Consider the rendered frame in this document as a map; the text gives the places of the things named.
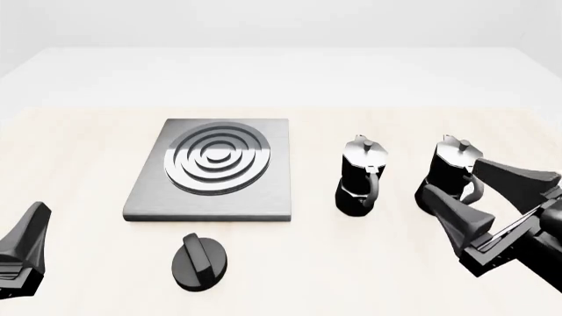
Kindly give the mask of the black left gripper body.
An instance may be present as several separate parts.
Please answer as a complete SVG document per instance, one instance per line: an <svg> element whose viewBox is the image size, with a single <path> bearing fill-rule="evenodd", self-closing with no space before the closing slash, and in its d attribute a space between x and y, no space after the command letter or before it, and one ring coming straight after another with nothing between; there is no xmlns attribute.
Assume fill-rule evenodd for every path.
<svg viewBox="0 0 562 316"><path fill-rule="evenodd" d="M33 297L44 278L21 262L0 262L0 299Z"/></svg>

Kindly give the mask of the flat grey stove plate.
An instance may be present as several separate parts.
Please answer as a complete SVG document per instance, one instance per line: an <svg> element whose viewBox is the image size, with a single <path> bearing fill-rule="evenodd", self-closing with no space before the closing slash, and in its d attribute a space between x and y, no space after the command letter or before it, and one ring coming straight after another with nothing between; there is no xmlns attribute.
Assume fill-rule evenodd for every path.
<svg viewBox="0 0 562 316"><path fill-rule="evenodd" d="M288 221L289 120L169 118L123 207L128 221Z"/></svg>

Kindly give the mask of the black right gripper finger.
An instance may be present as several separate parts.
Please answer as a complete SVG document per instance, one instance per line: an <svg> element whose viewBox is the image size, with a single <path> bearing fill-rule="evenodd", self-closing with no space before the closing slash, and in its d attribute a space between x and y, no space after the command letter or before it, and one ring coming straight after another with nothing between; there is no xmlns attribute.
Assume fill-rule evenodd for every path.
<svg viewBox="0 0 562 316"><path fill-rule="evenodd" d="M521 214L549 199L562 198L562 187L558 185L562 175L556 172L514 168L479 158L472 174L501 194Z"/></svg>
<svg viewBox="0 0 562 316"><path fill-rule="evenodd" d="M432 184L423 189L422 200L443 226L457 256L487 233L495 221L494 215L464 205Z"/></svg>

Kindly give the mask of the round black stove knob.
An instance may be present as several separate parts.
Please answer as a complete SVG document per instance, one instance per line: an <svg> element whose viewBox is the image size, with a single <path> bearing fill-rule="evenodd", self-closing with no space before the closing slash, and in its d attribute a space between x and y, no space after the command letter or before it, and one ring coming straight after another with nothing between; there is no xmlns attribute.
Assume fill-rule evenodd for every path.
<svg viewBox="0 0 562 316"><path fill-rule="evenodd" d="M189 233L173 257L171 273L186 291L206 291L218 284L227 271L227 252L218 241Z"/></svg>

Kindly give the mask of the black moka pot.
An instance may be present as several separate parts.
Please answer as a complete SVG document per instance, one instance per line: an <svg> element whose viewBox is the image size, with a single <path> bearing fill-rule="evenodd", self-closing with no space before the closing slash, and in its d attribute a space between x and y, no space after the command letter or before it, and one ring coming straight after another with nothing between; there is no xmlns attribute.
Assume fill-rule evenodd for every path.
<svg viewBox="0 0 562 316"><path fill-rule="evenodd" d="M434 215L422 199L423 190L429 184L465 205L479 201L484 194L484 184L472 174L472 168L482 157L483 153L470 141L444 135L436 144L428 175L414 194L418 207L428 215Z"/></svg>
<svg viewBox="0 0 562 316"><path fill-rule="evenodd" d="M350 217L363 217L378 199L380 178L388 152L376 141L358 134L342 152L342 169L335 192L338 210Z"/></svg>

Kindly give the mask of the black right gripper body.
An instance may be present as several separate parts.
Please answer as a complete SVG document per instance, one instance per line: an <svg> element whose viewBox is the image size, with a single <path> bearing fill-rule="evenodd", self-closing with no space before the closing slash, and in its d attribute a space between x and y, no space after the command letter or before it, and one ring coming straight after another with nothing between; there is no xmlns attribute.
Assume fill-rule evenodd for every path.
<svg viewBox="0 0 562 316"><path fill-rule="evenodd" d="M486 233L459 257L476 277L512 260L540 277L562 277L562 197L549 199L494 236Z"/></svg>

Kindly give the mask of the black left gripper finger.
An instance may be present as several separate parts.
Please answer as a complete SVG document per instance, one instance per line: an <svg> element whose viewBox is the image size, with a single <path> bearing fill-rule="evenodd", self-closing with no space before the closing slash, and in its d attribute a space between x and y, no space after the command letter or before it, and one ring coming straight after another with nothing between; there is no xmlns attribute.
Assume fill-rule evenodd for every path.
<svg viewBox="0 0 562 316"><path fill-rule="evenodd" d="M43 202L34 202L0 240L0 262L21 262L24 268L44 274L45 239L51 213Z"/></svg>

